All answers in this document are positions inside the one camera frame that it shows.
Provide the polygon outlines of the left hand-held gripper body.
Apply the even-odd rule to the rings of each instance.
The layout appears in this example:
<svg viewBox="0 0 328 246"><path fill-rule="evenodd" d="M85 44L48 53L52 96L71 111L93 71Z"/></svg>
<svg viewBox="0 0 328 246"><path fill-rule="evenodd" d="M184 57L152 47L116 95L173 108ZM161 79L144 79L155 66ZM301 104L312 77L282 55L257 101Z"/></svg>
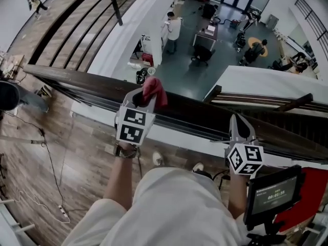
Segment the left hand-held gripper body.
<svg viewBox="0 0 328 246"><path fill-rule="evenodd" d="M121 106L115 116L116 140L141 146L155 120L155 114Z"/></svg>

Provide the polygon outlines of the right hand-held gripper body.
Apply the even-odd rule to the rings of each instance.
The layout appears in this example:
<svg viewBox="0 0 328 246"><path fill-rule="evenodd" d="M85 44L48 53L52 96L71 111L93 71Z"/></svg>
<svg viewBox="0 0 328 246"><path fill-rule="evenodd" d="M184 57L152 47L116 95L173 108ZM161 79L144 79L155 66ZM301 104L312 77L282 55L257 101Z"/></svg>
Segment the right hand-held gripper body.
<svg viewBox="0 0 328 246"><path fill-rule="evenodd" d="M229 145L224 155L233 172L238 175L252 175L264 165L261 146L235 143Z"/></svg>

